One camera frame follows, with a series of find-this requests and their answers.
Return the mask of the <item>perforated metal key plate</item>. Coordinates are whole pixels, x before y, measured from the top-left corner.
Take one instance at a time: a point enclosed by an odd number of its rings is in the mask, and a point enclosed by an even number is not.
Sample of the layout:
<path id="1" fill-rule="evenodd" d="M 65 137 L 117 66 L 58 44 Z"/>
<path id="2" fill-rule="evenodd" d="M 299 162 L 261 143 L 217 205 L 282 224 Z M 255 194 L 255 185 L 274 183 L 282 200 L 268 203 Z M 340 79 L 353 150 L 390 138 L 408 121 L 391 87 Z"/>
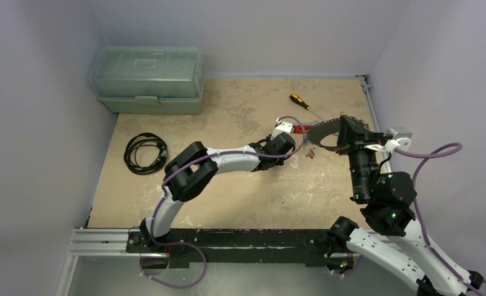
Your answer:
<path id="1" fill-rule="evenodd" d="M 322 141 L 328 136 L 338 136 L 339 132 L 340 118 L 333 118 L 314 125 L 306 132 L 305 139 L 307 140 L 307 143 L 311 145 L 330 152 L 335 152 L 337 148 L 337 141 L 334 141 L 333 145 L 325 145 L 322 143 Z"/>

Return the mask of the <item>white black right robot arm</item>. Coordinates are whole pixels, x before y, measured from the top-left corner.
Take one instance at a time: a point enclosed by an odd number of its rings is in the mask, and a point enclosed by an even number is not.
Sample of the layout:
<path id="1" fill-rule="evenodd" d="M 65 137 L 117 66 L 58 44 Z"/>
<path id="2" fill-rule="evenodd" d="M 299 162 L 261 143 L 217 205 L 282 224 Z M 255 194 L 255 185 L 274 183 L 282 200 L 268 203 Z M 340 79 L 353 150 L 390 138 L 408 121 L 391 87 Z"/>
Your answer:
<path id="1" fill-rule="evenodd" d="M 360 212 L 367 224 L 397 248 L 340 216 L 327 232 L 327 254 L 360 254 L 399 278 L 417 295 L 480 295 L 483 276 L 457 265 L 422 229 L 411 209 L 417 196 L 411 176 L 402 171 L 382 173 L 376 160 L 376 152 L 390 154 L 407 146 L 411 134 L 373 132 L 347 115 L 339 120 L 336 152 L 348 157 L 351 200 L 365 205 Z"/>

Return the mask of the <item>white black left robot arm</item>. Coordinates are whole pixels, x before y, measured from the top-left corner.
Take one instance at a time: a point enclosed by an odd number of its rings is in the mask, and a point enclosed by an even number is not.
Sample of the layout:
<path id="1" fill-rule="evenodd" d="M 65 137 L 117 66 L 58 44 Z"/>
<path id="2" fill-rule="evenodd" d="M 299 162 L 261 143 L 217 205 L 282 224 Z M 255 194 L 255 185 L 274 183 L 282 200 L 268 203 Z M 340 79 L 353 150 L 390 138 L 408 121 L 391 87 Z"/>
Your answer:
<path id="1" fill-rule="evenodd" d="M 301 147 L 287 132 L 235 149 L 214 149 L 193 142 L 165 167 L 163 195 L 152 214 L 139 225 L 141 244 L 150 252 L 163 249 L 165 236 L 181 207 L 198 197 L 215 176 L 282 166 Z"/>

